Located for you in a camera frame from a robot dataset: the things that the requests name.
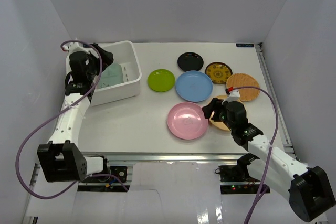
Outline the pink round plate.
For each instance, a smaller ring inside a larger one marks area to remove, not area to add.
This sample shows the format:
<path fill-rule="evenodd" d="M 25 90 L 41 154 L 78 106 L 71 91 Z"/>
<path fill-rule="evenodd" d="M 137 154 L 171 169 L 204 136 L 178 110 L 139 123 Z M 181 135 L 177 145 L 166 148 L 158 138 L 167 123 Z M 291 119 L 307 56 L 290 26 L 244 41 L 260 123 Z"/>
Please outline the pink round plate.
<path fill-rule="evenodd" d="M 208 128 L 202 108 L 191 102 L 182 102 L 172 107 L 167 115 L 167 126 L 172 134 L 182 140 L 195 140 Z"/>

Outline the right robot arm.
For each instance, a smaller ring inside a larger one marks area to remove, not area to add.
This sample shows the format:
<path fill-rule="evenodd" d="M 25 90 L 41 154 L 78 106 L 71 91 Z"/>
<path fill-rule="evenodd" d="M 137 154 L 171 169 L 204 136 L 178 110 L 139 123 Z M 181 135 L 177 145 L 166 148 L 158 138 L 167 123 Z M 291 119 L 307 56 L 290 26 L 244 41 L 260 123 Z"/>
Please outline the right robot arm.
<path fill-rule="evenodd" d="M 206 119 L 224 123 L 239 146 L 248 153 L 236 165 L 238 177 L 247 182 L 255 178 L 289 203 L 294 213 L 311 222 L 335 206 L 335 196 L 326 172 L 292 158 L 273 147 L 263 132 L 249 123 L 244 106 L 238 101 L 217 98 L 202 107 Z"/>

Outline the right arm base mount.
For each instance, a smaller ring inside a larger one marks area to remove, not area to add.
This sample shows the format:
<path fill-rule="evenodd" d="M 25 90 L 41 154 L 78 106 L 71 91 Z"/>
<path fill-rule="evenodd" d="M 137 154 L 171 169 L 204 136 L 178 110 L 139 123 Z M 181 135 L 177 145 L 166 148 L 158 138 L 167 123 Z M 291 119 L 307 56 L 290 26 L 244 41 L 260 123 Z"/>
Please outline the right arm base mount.
<path fill-rule="evenodd" d="M 251 177 L 244 177 L 236 165 L 221 165 L 215 169 L 219 176 L 222 195 L 256 194 L 260 182 Z"/>

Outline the yellow patterned round plate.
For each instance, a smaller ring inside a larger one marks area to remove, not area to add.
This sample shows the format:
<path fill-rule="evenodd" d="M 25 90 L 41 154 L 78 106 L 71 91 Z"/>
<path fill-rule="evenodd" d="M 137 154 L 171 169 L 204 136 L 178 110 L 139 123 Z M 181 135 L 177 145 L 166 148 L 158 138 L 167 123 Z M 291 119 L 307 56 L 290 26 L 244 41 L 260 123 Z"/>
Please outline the yellow patterned round plate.
<path fill-rule="evenodd" d="M 233 71 L 225 63 L 212 62 L 205 68 L 205 74 L 211 79 L 213 84 L 226 84 Z"/>

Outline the pale green rectangular divided plate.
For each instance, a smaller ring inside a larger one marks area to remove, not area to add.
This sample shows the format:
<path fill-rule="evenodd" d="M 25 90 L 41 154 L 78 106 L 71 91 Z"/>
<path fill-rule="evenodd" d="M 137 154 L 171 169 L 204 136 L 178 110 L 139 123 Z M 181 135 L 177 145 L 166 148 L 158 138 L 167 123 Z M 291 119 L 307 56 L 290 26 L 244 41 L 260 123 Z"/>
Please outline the pale green rectangular divided plate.
<path fill-rule="evenodd" d="M 111 87 L 121 83 L 123 83 L 122 67 L 117 63 L 113 63 L 102 72 L 97 84 L 97 89 Z"/>

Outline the orange woven round plate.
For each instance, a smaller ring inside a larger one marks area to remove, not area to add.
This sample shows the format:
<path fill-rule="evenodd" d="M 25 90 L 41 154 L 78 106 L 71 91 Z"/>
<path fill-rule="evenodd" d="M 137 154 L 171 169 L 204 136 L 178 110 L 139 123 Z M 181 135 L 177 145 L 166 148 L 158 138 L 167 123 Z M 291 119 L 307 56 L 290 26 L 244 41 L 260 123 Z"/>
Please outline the orange woven round plate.
<path fill-rule="evenodd" d="M 231 75 L 226 81 L 227 88 L 244 87 L 239 89 L 240 100 L 243 102 L 250 102 L 256 100 L 260 94 L 259 83 L 255 78 L 246 73 L 235 73 Z"/>

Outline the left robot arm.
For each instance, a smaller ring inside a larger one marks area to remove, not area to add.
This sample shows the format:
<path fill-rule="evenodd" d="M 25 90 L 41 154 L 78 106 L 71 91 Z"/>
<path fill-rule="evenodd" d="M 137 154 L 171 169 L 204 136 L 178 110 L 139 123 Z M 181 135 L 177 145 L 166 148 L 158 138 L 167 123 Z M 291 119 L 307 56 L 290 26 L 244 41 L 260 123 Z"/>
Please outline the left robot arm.
<path fill-rule="evenodd" d="M 46 144 L 39 145 L 37 155 L 47 182 L 83 181 L 88 175 L 101 182 L 110 178 L 111 168 L 102 156 L 85 157 L 78 148 L 79 132 L 89 108 L 99 75 L 113 63 L 113 54 L 97 43 L 91 44 L 100 55 L 86 46 L 69 46 L 65 78 L 63 113 Z"/>

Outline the tan wooden round plate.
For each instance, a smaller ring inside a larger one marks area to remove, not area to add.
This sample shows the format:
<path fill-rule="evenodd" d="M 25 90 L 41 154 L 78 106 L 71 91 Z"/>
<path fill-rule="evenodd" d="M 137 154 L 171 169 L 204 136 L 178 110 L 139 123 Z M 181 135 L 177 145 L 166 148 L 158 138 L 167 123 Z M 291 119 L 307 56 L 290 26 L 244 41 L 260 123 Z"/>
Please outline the tan wooden round plate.
<path fill-rule="evenodd" d="M 218 95 L 215 98 L 225 100 L 227 98 L 227 95 L 226 94 Z M 209 119 L 209 121 L 213 126 L 217 127 L 218 129 L 230 132 L 230 129 L 223 122 L 215 122 L 212 119 Z"/>

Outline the black round plate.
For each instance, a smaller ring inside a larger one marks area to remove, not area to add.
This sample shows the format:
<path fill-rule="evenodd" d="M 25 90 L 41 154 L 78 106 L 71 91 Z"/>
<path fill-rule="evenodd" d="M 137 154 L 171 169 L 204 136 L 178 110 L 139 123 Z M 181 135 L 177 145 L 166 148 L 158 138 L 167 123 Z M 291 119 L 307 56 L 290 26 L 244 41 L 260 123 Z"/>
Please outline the black round plate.
<path fill-rule="evenodd" d="M 203 58 L 195 52 L 185 52 L 178 57 L 178 67 L 183 71 L 199 71 L 204 65 Z"/>

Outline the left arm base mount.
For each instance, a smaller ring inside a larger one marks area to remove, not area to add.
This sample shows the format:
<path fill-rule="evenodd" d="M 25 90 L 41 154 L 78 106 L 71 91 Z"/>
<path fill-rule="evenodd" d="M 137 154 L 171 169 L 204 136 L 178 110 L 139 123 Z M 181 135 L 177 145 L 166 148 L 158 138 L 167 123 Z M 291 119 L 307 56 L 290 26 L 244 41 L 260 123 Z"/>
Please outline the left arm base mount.
<path fill-rule="evenodd" d="M 129 190 L 127 166 L 107 166 L 100 173 L 87 177 L 77 187 L 78 192 L 126 193 Z"/>

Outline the green round plate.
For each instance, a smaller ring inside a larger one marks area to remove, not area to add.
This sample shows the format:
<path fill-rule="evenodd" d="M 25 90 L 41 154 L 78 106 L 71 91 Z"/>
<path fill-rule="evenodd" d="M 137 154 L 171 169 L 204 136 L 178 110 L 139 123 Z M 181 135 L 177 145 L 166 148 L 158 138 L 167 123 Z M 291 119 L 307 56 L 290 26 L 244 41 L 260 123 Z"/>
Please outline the green round plate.
<path fill-rule="evenodd" d="M 167 69 L 157 69 L 149 74 L 147 83 L 153 91 L 166 92 L 174 87 L 175 76 Z"/>

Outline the blue round plate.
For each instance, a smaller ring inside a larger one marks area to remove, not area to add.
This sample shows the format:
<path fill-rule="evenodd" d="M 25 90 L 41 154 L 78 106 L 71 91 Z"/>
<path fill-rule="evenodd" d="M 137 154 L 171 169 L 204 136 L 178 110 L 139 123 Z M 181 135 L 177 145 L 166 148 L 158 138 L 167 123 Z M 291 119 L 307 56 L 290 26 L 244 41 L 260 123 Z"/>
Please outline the blue round plate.
<path fill-rule="evenodd" d="M 187 71 L 181 74 L 175 83 L 177 94 L 189 102 L 203 102 L 213 92 L 211 79 L 200 71 Z"/>

